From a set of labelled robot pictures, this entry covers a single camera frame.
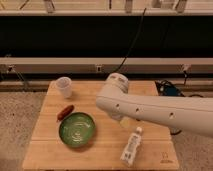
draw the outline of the bowl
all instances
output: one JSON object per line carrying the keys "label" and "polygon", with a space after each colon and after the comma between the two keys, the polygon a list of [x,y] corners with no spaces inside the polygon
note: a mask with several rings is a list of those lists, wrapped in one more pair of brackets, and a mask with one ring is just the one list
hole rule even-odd
{"label": "bowl", "polygon": [[72,148],[86,145],[94,133],[95,123],[92,117],[83,112],[70,113],[59,127],[62,142]]}

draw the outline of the speckled floor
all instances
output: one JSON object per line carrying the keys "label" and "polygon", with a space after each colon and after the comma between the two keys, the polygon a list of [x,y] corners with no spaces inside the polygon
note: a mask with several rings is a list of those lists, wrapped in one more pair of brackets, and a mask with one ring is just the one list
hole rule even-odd
{"label": "speckled floor", "polygon": [[21,164],[46,93],[0,92],[0,171]]}
{"label": "speckled floor", "polygon": [[[45,94],[0,92],[0,171],[22,170]],[[213,139],[182,132],[173,137],[173,142],[180,171],[213,170]]]}

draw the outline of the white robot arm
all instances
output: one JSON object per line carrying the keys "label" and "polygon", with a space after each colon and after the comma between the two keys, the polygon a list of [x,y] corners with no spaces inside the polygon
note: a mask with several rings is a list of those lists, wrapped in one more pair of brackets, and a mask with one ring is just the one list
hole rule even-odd
{"label": "white robot arm", "polygon": [[128,116],[213,137],[213,98],[131,95],[128,85],[124,75],[110,74],[96,105],[116,120]]}

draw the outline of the hot dog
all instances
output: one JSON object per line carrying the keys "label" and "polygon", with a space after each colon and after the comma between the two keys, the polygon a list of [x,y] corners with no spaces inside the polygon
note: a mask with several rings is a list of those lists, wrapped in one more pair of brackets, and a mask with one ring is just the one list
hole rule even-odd
{"label": "hot dog", "polygon": [[69,105],[65,107],[58,115],[57,121],[62,121],[68,114],[70,114],[74,110],[73,105]]}

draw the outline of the wooden table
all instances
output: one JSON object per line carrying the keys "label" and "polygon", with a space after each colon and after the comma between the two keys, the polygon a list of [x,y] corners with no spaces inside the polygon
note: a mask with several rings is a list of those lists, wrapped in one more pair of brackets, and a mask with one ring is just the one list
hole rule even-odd
{"label": "wooden table", "polygon": [[[103,81],[73,81],[73,95],[63,99],[51,82],[29,148],[23,162],[24,170],[177,170],[179,167],[169,129],[145,121],[126,119],[125,127],[98,109],[96,95]],[[152,81],[130,81],[129,93],[157,95]],[[85,147],[71,149],[58,135],[56,115],[73,104],[75,112],[90,114],[96,123],[96,135]],[[143,141],[134,167],[120,160],[130,133],[137,125],[143,127]]]}

